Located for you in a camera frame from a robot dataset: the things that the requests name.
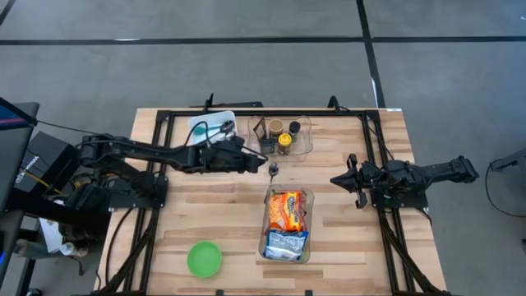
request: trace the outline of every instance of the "chip bag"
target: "chip bag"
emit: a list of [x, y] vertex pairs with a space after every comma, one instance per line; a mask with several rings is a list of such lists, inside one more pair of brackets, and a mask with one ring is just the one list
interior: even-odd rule
[[306, 230], [303, 216], [305, 202], [301, 192], [281, 192], [269, 200], [270, 229], [281, 231]]

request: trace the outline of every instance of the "concrete floor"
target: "concrete floor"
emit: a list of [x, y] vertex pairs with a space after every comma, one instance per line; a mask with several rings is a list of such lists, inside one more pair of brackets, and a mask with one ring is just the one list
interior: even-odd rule
[[[0, 5], [7, 0], [0, 0]], [[366, 0], [373, 36], [526, 35], [521, 0]], [[361, 34], [354, 0], [16, 0], [0, 39], [130, 39]], [[526, 222], [492, 209], [487, 163], [526, 147], [525, 43], [375, 44], [387, 107], [402, 108], [418, 164], [470, 158], [471, 185], [428, 191], [448, 289], [522, 295]], [[362, 44], [0, 46], [0, 95], [38, 101], [44, 121], [129, 135], [138, 107], [260, 100], [265, 106], [373, 107]], [[71, 143], [74, 132], [39, 127]], [[526, 214], [526, 185], [511, 169], [490, 176], [496, 203]], [[0, 295], [12, 295], [16, 259]], [[99, 255], [76, 275], [69, 259], [39, 261], [32, 286], [89, 293]]]

